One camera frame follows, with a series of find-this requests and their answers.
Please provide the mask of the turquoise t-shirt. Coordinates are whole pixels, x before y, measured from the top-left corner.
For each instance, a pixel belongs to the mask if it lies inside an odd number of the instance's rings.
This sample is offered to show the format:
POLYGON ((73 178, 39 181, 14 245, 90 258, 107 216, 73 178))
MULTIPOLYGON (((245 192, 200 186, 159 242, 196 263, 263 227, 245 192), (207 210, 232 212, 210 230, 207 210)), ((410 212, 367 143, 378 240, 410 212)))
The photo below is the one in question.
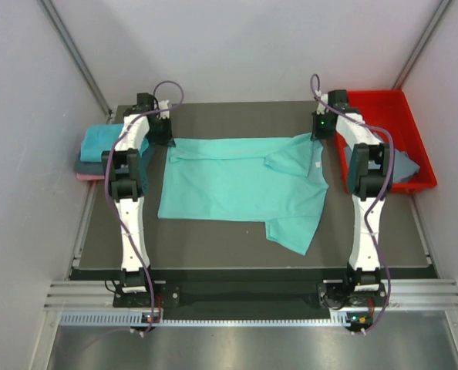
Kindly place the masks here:
POLYGON ((308 133, 179 139, 167 151, 157 216, 263 223, 269 241, 306 255, 328 192, 322 153, 308 133))

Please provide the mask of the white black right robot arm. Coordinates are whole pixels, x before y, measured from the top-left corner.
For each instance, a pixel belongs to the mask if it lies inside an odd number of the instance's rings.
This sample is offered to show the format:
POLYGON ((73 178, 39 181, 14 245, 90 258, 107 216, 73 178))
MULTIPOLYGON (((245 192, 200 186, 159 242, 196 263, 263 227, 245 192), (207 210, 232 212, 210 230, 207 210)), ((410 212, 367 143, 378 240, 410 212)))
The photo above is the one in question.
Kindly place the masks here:
POLYGON ((393 180, 394 153, 391 135, 365 123, 361 113, 349 105, 345 90, 323 94, 313 90, 318 102, 313 113, 313 140, 340 135, 352 151, 346 177, 354 207, 352 252, 341 287, 326 288, 322 304, 339 310, 389 293, 381 282, 381 270, 389 276, 379 250, 379 229, 386 195, 393 180))

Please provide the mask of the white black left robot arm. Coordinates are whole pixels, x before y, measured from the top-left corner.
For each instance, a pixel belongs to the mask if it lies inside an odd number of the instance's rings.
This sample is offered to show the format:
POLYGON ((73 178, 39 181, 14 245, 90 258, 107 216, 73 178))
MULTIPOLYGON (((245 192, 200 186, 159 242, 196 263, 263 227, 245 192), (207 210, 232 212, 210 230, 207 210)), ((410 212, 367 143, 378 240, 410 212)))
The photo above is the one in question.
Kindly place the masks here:
POLYGON ((172 146, 170 104, 143 92, 123 114, 123 126, 110 150, 103 151, 104 190, 120 224, 122 262, 115 279, 113 305, 153 308, 157 287, 150 276, 143 208, 148 190, 147 162, 156 145, 172 146))

